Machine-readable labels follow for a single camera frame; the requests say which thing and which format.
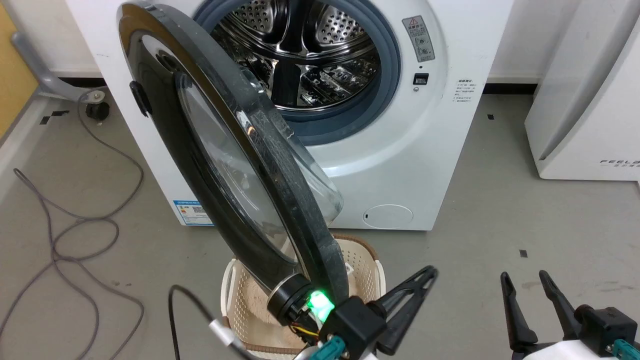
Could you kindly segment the cream plastic laundry basket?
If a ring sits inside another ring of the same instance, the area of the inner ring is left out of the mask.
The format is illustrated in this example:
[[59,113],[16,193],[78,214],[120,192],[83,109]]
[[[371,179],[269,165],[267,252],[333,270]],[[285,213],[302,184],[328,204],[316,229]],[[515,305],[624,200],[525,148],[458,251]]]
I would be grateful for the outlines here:
[[[359,296],[368,302],[385,294],[387,292],[386,276],[375,249],[363,239],[352,235],[335,234],[334,239],[339,244],[345,260],[350,296]],[[221,322],[231,329],[236,337],[238,335],[233,326],[234,305],[236,304],[240,276],[244,273],[251,276],[244,264],[233,258],[227,264],[222,276]],[[242,343],[250,353],[266,360],[293,360],[303,350],[278,350],[277,348],[254,346],[244,341]]]

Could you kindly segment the yellow wooden panel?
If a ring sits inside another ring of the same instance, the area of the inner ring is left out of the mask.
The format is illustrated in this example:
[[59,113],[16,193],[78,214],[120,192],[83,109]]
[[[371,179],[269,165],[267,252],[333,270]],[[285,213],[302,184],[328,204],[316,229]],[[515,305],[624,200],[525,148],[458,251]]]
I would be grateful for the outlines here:
[[0,144],[38,87],[37,80],[11,42],[11,36],[17,30],[0,2]]

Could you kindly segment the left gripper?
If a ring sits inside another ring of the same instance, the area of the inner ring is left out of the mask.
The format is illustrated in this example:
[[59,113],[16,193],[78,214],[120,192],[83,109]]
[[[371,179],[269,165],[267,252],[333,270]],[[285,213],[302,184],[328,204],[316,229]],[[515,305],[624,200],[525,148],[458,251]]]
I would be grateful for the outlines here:
[[[393,356],[429,295],[439,272],[427,265],[374,301],[374,309],[386,322],[376,349]],[[335,308],[324,291],[303,275],[282,280],[267,298],[269,313],[303,342],[317,342],[320,330]]]

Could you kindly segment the small text sticker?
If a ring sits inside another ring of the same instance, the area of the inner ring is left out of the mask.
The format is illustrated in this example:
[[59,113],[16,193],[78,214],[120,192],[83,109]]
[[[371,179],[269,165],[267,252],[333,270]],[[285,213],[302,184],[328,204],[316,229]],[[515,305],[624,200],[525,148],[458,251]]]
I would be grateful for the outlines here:
[[478,83],[473,79],[458,79],[452,98],[454,103],[470,103],[478,90]]

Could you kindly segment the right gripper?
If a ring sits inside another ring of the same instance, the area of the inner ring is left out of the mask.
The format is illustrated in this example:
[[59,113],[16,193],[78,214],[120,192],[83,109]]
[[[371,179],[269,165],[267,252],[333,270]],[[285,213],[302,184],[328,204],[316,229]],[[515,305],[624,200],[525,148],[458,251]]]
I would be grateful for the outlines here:
[[[551,278],[548,271],[538,273],[546,297],[553,303],[562,328],[563,340],[578,340],[582,331],[583,312],[589,305],[582,304],[576,309]],[[517,290],[508,272],[500,274],[503,309],[505,313],[510,360],[640,360],[640,342],[634,342],[635,350],[606,353],[601,357],[583,342],[542,342],[537,344],[535,331],[528,326],[517,301]]]

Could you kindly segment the white appliance with print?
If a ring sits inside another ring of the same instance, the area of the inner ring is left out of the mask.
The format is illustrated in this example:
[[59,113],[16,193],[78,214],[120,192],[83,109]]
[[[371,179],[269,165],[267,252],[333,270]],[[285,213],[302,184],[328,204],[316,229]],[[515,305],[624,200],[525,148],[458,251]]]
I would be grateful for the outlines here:
[[525,131],[542,179],[640,183],[640,0],[581,0]]

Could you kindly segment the blue energy label sticker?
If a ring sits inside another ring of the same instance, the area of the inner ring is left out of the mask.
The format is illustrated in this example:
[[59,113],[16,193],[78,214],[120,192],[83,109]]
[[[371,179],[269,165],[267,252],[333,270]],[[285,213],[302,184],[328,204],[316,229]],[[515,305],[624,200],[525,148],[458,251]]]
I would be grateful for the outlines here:
[[184,226],[213,227],[207,212],[197,200],[173,200],[176,216]]

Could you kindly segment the round white filter cover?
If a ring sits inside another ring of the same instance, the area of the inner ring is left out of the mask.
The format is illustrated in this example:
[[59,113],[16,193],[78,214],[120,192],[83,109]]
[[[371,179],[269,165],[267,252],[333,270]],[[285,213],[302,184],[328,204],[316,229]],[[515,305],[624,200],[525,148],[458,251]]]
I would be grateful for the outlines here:
[[367,226],[378,230],[406,230],[413,218],[409,208],[395,203],[373,206],[362,216]]

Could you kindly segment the grey metal furniture leg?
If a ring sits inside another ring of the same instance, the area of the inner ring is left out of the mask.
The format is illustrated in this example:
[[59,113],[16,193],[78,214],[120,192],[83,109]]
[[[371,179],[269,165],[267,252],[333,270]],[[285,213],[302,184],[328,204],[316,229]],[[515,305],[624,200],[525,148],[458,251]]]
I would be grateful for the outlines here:
[[22,32],[14,32],[10,41],[38,81],[36,92],[39,96],[83,104],[101,104],[105,101],[104,91],[73,86],[55,76]]

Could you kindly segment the white front-load washing machine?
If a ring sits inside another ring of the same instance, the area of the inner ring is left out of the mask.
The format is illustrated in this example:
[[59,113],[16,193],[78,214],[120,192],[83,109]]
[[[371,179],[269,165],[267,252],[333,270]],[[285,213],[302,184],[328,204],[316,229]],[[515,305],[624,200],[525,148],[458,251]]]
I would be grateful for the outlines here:
[[[211,88],[187,69],[208,55],[218,93],[264,99],[310,164],[334,229],[371,229],[377,205],[429,231],[514,0],[65,0],[174,216],[198,201],[172,159],[176,126],[213,120]],[[453,102],[459,79],[473,101]]]

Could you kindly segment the black castor wheel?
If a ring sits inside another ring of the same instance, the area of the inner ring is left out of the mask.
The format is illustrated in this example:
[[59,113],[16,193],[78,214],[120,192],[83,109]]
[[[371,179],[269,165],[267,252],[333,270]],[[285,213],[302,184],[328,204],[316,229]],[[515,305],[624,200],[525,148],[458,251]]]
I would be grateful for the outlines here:
[[110,105],[107,102],[87,104],[85,114],[96,122],[103,122],[110,116]]

